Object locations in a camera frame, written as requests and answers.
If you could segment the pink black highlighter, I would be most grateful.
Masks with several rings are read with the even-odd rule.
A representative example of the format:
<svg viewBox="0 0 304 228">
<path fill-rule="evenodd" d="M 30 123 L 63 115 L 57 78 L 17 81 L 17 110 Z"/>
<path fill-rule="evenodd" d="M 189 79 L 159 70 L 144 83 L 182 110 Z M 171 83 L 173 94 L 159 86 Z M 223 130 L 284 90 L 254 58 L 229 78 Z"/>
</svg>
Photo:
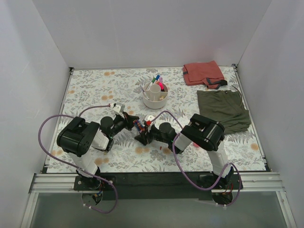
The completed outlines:
<svg viewBox="0 0 304 228">
<path fill-rule="evenodd" d="M 161 83 L 161 82 L 160 82 L 160 83 L 159 83 L 159 86 L 160 86 L 160 88 L 161 88 L 161 91 L 162 91 L 162 92 L 165 92 L 165 89 L 164 89 L 163 83 Z"/>
</svg>

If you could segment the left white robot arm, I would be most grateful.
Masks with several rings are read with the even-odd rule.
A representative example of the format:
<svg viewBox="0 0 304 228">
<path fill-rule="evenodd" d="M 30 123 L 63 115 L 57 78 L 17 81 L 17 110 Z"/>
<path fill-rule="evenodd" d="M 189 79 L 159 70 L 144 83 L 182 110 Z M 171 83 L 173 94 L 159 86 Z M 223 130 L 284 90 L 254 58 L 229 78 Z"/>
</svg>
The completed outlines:
<svg viewBox="0 0 304 228">
<path fill-rule="evenodd" d="M 114 119 L 105 116 L 100 123 L 88 123 L 84 118 L 75 117 L 59 133 L 57 146 L 72 158 L 78 167 L 77 174 L 81 182 L 89 189 L 96 190 L 101 184 L 101 178 L 98 176 L 100 169 L 93 161 L 89 149 L 92 147 L 99 151 L 110 151 L 114 144 L 114 136 L 123 129 L 132 130 L 133 122 L 137 120 L 138 116 L 126 112 L 116 114 Z"/>
</svg>

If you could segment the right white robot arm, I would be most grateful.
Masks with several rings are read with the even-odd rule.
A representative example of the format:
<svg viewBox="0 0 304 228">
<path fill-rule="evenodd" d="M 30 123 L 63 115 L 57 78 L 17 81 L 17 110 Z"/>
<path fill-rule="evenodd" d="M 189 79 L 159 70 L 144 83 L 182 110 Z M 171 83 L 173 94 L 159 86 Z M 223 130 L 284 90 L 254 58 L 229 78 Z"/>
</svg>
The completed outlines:
<svg viewBox="0 0 304 228">
<path fill-rule="evenodd" d="M 214 187 L 225 189 L 232 183 L 232 175 L 234 168 L 228 162 L 228 157 L 224 150 L 224 131 L 225 128 L 219 122 L 194 114 L 188 125 L 182 127 L 180 133 L 176 133 L 175 129 L 169 122 L 163 122 L 157 128 L 153 123 L 156 118 L 148 116 L 144 121 L 144 126 L 139 131 L 139 135 L 135 140 L 143 145 L 150 144 L 153 140 L 167 143 L 168 148 L 173 152 L 174 159 L 186 180 L 199 190 L 211 190 Z M 191 144 L 195 143 L 200 148 L 207 151 L 209 159 L 212 163 L 212 179 L 214 183 L 204 188 L 203 184 L 207 182 L 207 177 L 204 177 L 201 185 L 196 185 L 184 172 L 180 166 L 176 155 L 183 153 Z"/>
</svg>

